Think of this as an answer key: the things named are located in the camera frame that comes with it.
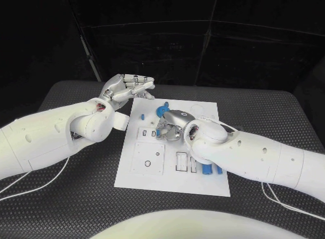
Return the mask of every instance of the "blue plastic part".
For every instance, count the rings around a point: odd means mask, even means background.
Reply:
[[[217,173],[218,173],[218,174],[222,174],[221,168],[220,168],[218,166],[215,166],[215,167],[217,167]]]
[[[212,174],[212,165],[211,164],[201,164],[201,171],[202,171],[202,174],[205,174],[205,175]]]
[[[166,106],[159,106],[156,108],[156,116],[161,118],[166,111],[169,111],[169,108]]]

